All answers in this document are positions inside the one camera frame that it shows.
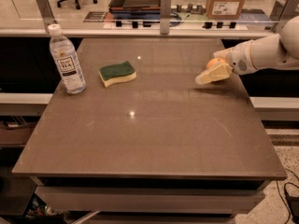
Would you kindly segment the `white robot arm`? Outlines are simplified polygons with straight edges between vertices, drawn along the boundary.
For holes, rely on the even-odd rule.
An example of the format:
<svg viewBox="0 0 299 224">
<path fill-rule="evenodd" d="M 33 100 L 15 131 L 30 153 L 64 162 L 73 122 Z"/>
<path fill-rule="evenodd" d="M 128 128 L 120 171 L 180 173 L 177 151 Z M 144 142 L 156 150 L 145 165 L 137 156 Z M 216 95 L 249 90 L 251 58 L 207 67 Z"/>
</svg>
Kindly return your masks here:
<svg viewBox="0 0 299 224">
<path fill-rule="evenodd" d="M 277 34 L 214 52 L 195 82 L 204 85 L 224 80 L 232 73 L 243 76 L 264 69 L 299 69 L 299 17 L 287 21 Z"/>
</svg>

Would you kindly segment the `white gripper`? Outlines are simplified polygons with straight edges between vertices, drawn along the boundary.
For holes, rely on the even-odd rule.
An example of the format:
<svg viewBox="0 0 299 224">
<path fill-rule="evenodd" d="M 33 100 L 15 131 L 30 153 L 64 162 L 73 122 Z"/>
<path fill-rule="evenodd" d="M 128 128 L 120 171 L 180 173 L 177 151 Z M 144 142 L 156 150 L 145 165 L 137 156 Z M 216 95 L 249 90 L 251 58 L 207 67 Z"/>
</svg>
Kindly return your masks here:
<svg viewBox="0 0 299 224">
<path fill-rule="evenodd" d="M 195 82 L 199 85 L 204 85 L 224 80 L 228 78 L 232 72 L 240 76 L 255 73 L 257 68 L 253 65 L 253 61 L 250 56 L 252 43 L 253 41 L 249 40 L 232 48 L 214 52 L 214 58 L 227 60 L 228 63 L 215 63 L 211 65 L 207 70 L 195 78 Z"/>
</svg>

